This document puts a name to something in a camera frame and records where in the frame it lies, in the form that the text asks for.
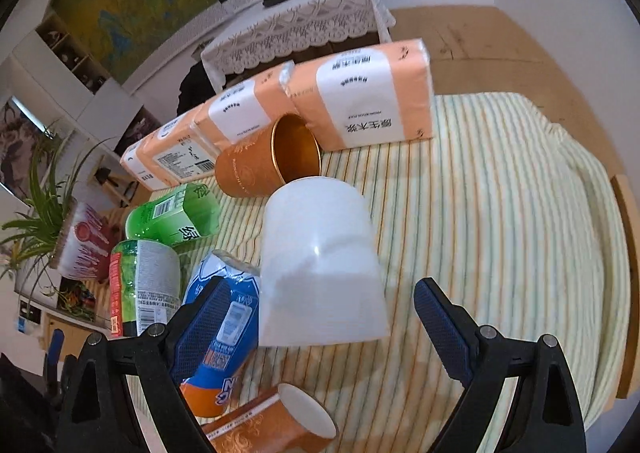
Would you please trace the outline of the white paper cup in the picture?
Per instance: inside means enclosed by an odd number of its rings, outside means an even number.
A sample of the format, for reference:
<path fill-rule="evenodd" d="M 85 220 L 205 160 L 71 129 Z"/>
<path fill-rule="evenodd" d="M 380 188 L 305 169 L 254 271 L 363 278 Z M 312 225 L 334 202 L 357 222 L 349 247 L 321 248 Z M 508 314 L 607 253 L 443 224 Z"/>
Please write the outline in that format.
<path fill-rule="evenodd" d="M 268 199 L 262 226 L 258 343 L 365 343 L 390 335 L 369 205 L 326 176 L 298 179 Z"/>

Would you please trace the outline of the orange cup near front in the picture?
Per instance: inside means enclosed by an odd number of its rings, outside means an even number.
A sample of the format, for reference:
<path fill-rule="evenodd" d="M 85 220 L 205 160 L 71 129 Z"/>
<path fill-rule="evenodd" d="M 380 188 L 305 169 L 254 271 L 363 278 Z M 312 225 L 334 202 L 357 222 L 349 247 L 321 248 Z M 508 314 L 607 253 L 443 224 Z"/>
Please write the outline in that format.
<path fill-rule="evenodd" d="M 272 387 L 202 429 L 217 452 L 322 452 L 338 436 L 326 409 L 288 383 Z"/>

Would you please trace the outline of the orange cup by tissues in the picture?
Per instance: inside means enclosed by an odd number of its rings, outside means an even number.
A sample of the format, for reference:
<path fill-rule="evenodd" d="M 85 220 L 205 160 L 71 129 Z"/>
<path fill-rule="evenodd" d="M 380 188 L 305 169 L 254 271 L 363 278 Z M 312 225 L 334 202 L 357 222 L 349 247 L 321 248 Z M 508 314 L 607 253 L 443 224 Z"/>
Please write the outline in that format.
<path fill-rule="evenodd" d="M 321 153 L 306 121 L 286 114 L 224 150 L 215 179 L 231 197 L 268 197 L 281 186 L 319 176 Z"/>

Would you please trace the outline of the blue orange drink bottle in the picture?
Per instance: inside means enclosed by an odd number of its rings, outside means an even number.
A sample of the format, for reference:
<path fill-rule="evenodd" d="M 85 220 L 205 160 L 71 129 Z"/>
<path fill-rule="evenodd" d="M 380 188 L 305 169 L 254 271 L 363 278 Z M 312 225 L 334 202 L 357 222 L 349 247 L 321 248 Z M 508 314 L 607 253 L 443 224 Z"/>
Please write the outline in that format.
<path fill-rule="evenodd" d="M 230 306 L 196 372 L 181 384 L 197 417 L 215 418 L 232 398 L 240 369 L 258 343 L 258 270 L 224 251 L 212 251 L 194 268 L 183 301 L 192 303 L 212 277 L 230 288 Z"/>

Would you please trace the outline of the red green label bottle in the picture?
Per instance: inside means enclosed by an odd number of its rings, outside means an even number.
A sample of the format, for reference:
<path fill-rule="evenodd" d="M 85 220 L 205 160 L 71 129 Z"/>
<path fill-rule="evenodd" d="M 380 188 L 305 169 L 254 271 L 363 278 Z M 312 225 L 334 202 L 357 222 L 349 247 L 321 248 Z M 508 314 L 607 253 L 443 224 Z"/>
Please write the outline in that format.
<path fill-rule="evenodd" d="M 153 324 L 166 324 L 181 305 L 177 253 L 164 244 L 125 239 L 111 252 L 111 335 L 137 337 Z"/>

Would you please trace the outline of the green potted plant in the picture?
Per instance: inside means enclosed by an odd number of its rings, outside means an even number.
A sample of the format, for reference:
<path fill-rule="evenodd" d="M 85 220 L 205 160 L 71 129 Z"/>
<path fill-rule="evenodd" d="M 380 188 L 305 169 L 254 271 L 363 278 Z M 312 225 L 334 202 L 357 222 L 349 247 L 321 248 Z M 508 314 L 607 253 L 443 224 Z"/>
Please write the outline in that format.
<path fill-rule="evenodd" d="M 53 270 L 49 265 L 58 234 L 70 212 L 72 199 L 80 200 L 75 196 L 75 187 L 82 168 L 94 153 L 93 148 L 85 150 L 76 157 L 70 172 L 59 176 L 58 161 L 64 150 L 63 143 L 49 140 L 35 147 L 34 159 L 27 171 L 28 209 L 1 225 L 1 247 L 9 251 L 6 262 L 1 265 L 2 277 L 22 273 L 24 279 L 32 277 L 38 283 L 43 274 Z"/>

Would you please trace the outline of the red white ceramic pot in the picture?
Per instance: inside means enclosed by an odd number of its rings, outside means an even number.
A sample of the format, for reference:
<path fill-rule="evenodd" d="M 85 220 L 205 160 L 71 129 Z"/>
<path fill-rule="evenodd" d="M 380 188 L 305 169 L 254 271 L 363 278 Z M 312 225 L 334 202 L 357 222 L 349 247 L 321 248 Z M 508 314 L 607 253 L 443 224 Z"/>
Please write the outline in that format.
<path fill-rule="evenodd" d="M 86 202 L 72 199 L 49 267 L 74 281 L 104 282 L 122 228 Z"/>

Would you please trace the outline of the striped yellow tablecloth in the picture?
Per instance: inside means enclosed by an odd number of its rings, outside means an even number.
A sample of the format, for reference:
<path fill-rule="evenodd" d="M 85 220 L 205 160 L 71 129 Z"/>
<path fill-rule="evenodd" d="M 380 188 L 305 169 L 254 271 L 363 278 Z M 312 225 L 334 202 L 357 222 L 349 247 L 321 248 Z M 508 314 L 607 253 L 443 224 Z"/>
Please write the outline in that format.
<path fill-rule="evenodd" d="M 431 140 L 327 153 L 326 176 L 366 199 L 390 335 L 259 349 L 231 403 L 289 383 L 332 416 L 333 452 L 424 452 L 454 409 L 450 379 L 413 306 L 431 277 L 503 335 L 555 335 L 594 424 L 617 389 L 630 301 L 625 231 L 589 150 L 516 93 L 445 95 Z"/>

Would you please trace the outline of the green tissue pack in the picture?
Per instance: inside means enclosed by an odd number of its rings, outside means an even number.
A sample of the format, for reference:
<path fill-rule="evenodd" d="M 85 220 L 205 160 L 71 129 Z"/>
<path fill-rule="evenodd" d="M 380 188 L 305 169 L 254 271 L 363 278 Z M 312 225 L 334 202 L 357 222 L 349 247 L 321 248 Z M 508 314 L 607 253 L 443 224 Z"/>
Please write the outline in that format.
<path fill-rule="evenodd" d="M 220 206 L 206 184 L 182 184 L 164 196 L 134 208 L 125 223 L 127 239 L 167 246 L 215 234 Z"/>

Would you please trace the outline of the orange tissue pack far left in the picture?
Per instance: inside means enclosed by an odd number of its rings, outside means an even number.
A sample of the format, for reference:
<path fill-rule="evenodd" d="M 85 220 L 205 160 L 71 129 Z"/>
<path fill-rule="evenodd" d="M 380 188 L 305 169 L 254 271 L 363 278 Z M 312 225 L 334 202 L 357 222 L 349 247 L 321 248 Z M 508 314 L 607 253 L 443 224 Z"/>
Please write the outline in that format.
<path fill-rule="evenodd" d="M 125 150 L 124 155 L 120 158 L 122 167 L 124 167 L 131 176 L 134 176 L 149 191 L 160 191 L 164 188 L 172 187 L 161 179 L 158 179 L 157 176 L 155 176 L 155 174 L 146 168 L 140 161 L 137 156 L 137 151 L 140 150 L 143 139 L 131 144 L 130 147 Z"/>

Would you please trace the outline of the orange tissue pack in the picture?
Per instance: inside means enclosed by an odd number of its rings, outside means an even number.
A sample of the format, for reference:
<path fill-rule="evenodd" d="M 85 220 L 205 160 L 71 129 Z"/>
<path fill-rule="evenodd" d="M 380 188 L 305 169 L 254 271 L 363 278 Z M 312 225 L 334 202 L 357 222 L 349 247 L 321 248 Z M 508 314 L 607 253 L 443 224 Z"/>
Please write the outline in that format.
<path fill-rule="evenodd" d="M 161 179 L 158 179 L 157 176 L 155 176 L 155 174 L 146 168 L 140 161 L 137 156 L 137 151 L 140 150 L 143 139 L 131 144 L 130 147 L 125 150 L 124 155 L 120 158 L 122 167 L 124 167 L 131 176 L 134 176 L 149 191 L 160 191 L 164 188 L 172 187 Z"/>
<path fill-rule="evenodd" d="M 296 114 L 286 93 L 294 62 L 287 61 L 247 78 L 198 106 L 190 127 L 217 150 L 238 143 L 286 114 Z"/>
<path fill-rule="evenodd" d="M 326 152 L 433 136 L 430 54 L 420 38 L 297 64 L 285 90 Z"/>

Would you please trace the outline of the orange tissue pack barcode label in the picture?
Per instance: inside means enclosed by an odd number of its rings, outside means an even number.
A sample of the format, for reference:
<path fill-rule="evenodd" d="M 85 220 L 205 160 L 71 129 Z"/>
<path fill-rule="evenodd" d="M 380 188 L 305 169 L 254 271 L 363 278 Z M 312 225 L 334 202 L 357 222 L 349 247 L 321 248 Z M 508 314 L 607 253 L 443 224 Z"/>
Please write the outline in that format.
<path fill-rule="evenodd" d="M 146 136 L 137 156 L 170 186 L 211 176 L 220 150 L 194 126 L 196 108 Z"/>

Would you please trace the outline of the orange tissue pack middle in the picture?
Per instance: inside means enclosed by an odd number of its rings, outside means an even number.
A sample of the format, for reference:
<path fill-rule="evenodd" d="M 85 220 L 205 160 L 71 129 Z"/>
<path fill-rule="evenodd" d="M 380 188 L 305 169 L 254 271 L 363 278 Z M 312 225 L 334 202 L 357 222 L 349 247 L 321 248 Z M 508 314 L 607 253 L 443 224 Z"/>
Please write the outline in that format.
<path fill-rule="evenodd" d="M 286 114 L 296 114 L 286 93 L 294 62 L 287 61 L 247 78 L 198 106 L 190 127 L 217 150 L 238 143 Z"/>

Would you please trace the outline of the orange tissue pack right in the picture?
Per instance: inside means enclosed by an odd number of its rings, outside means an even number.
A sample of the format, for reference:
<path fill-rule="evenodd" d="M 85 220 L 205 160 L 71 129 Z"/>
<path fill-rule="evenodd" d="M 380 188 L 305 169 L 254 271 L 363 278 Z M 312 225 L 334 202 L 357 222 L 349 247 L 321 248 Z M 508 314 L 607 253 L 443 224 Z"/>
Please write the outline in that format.
<path fill-rule="evenodd" d="M 285 90 L 326 152 L 433 136 L 430 54 L 420 38 L 297 64 Z"/>

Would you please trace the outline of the wooden wall shelf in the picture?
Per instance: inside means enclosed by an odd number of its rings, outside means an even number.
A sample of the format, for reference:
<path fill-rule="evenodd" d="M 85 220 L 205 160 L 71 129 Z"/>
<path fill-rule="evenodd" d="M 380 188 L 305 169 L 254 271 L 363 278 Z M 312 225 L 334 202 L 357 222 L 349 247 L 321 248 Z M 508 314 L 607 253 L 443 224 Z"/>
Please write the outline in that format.
<path fill-rule="evenodd" d="M 50 51 L 93 95 L 96 95 L 110 79 L 107 70 L 70 32 L 66 23 L 55 12 L 50 12 L 36 31 Z"/>

